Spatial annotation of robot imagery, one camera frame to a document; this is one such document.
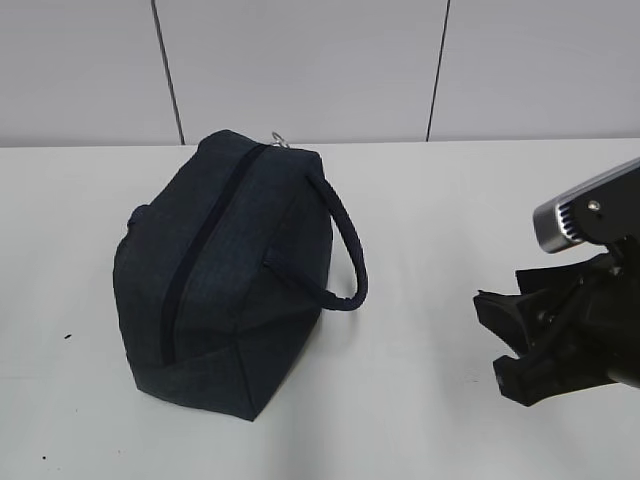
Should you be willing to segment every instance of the robotic arm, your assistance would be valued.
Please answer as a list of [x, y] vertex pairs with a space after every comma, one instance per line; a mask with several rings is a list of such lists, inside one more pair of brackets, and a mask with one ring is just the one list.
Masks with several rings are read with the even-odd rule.
[[480, 323], [518, 358], [494, 362], [501, 393], [530, 406], [615, 382], [640, 386], [640, 158], [538, 207], [548, 253], [583, 242], [608, 253], [583, 263], [516, 272], [521, 295], [480, 292]]

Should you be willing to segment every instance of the white wall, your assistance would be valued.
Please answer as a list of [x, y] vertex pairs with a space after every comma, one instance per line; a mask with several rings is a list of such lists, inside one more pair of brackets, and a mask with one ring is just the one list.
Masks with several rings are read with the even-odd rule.
[[[447, 0], [157, 0], [188, 143], [422, 141]], [[631, 0], [451, 0], [431, 140], [640, 135]], [[177, 144], [151, 0], [1, 0], [0, 146]]]
[[640, 136], [640, 2], [452, 0], [431, 139]]
[[187, 141], [425, 139], [446, 0], [158, 0]]
[[0, 146], [175, 144], [147, 0], [1, 0]]

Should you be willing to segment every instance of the bag handle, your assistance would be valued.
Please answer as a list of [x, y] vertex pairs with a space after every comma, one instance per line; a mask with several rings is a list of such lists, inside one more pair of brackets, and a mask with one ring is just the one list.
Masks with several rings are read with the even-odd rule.
[[317, 175], [307, 175], [307, 180], [318, 192], [323, 203], [327, 207], [329, 214], [338, 227], [342, 240], [347, 247], [349, 257], [356, 271], [358, 288], [351, 298], [340, 298], [334, 293], [320, 287], [305, 272], [295, 266], [284, 255], [270, 249], [265, 258], [265, 265], [271, 268], [276, 274], [292, 280], [302, 287], [320, 307], [326, 310], [352, 311], [360, 307], [367, 297], [369, 290], [369, 279], [364, 263], [364, 253], [362, 244], [358, 238], [349, 214], [340, 201], [338, 194], [331, 187], [329, 182]]

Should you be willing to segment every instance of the table surface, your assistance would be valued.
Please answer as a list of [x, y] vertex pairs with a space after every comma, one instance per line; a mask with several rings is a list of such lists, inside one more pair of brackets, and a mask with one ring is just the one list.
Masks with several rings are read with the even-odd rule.
[[[118, 330], [125, 222], [194, 148], [0, 149], [0, 478], [638, 478], [640, 392], [502, 398], [491, 362], [511, 352], [472, 297], [597, 252], [544, 254], [531, 213], [638, 156], [640, 139], [315, 148], [370, 294], [323, 315], [254, 423], [138, 392]], [[336, 242], [330, 286], [353, 283]]]

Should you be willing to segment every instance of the bag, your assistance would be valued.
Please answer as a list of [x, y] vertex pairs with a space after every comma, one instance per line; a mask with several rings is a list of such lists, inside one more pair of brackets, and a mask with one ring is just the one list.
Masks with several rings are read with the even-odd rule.
[[[331, 218], [357, 276], [326, 290]], [[117, 248], [120, 331], [139, 390], [253, 420], [284, 380], [321, 309], [367, 295], [362, 246], [315, 152], [225, 130], [149, 205]]]

